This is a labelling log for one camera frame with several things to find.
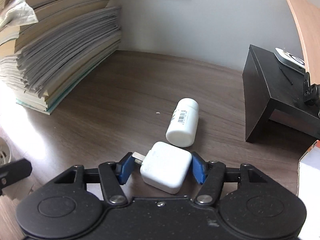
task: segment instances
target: white wall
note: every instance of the white wall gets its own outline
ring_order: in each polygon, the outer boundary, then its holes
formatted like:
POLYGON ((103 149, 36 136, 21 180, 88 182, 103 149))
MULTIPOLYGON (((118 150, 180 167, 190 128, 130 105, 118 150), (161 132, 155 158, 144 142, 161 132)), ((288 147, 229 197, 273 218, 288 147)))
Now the white wall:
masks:
MULTIPOLYGON (((320 0, 310 0, 320 6, 320 0)), ((250 44, 303 58, 286 0, 114 0, 121 49, 186 57, 243 70, 250 44)))

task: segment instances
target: white device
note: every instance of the white device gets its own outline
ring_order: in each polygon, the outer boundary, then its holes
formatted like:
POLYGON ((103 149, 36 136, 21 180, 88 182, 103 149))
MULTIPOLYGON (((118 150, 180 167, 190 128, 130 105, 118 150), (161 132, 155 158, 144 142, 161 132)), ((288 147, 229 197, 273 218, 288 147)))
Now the white device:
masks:
POLYGON ((132 156, 141 164, 143 181, 170 194, 178 193, 192 161, 190 152, 164 142, 155 143, 145 157, 132 156))
POLYGON ((291 53, 276 48, 275 55, 277 59, 285 66, 304 75, 306 73, 304 61, 291 53))
POLYGON ((181 99, 173 112, 165 137, 177 147, 191 146, 195 141, 198 119, 198 103, 191 98, 181 99))

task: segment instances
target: wooden board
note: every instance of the wooden board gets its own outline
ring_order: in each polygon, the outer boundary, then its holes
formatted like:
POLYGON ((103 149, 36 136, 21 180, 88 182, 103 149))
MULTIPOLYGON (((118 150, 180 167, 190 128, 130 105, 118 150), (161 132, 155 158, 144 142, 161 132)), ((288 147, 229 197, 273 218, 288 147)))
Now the wooden board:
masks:
POLYGON ((296 23, 306 71, 320 84, 320 9, 307 0, 287 0, 296 23))

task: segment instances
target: blue gripper pad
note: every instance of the blue gripper pad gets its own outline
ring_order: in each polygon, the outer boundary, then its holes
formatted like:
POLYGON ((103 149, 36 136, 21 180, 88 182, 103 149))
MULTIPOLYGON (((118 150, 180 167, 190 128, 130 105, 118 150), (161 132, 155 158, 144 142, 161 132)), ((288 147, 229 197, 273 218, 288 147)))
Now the blue gripper pad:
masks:
POLYGON ((118 176, 118 181, 119 181, 120 185, 124 185, 127 183, 128 179, 134 169, 134 160, 135 160, 135 158, 133 158, 131 156, 122 165, 121 173, 118 176))
POLYGON ((192 156, 192 173, 198 184, 203 184, 206 179, 203 164, 194 156, 192 156))

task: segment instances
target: metal screw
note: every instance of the metal screw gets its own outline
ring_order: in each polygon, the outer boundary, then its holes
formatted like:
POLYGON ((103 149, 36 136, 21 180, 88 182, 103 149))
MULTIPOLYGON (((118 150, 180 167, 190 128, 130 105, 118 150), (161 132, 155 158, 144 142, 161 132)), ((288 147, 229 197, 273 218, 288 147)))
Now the metal screw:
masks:
POLYGON ((122 196, 122 195, 114 195, 110 198, 110 202, 113 204, 120 205, 127 202, 127 199, 125 198, 125 196, 122 196))
POLYGON ((165 202, 164 202, 164 201, 159 201, 159 202, 157 203, 157 206, 158 206, 158 207, 164 207, 164 206, 165 206, 165 202))
POLYGON ((212 200, 213 200, 212 197, 209 195, 200 195, 197 197, 197 201, 200 204, 207 204, 207 203, 210 203, 212 200))

